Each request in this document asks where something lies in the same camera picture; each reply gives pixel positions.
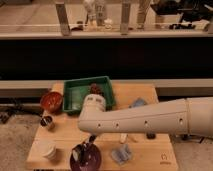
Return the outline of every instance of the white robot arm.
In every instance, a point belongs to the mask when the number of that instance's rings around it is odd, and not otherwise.
[[[213,136],[213,97],[188,98],[105,112],[105,99],[88,95],[79,129],[101,133],[168,133]]]

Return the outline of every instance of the wooden bowl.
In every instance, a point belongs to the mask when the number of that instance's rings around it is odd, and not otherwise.
[[[49,113],[56,113],[61,108],[63,96],[56,91],[51,91],[42,96],[40,105]]]

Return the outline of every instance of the white cup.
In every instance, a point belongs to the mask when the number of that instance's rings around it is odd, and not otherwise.
[[[56,157],[56,145],[53,140],[39,140],[36,142],[36,147],[42,157],[49,160]]]

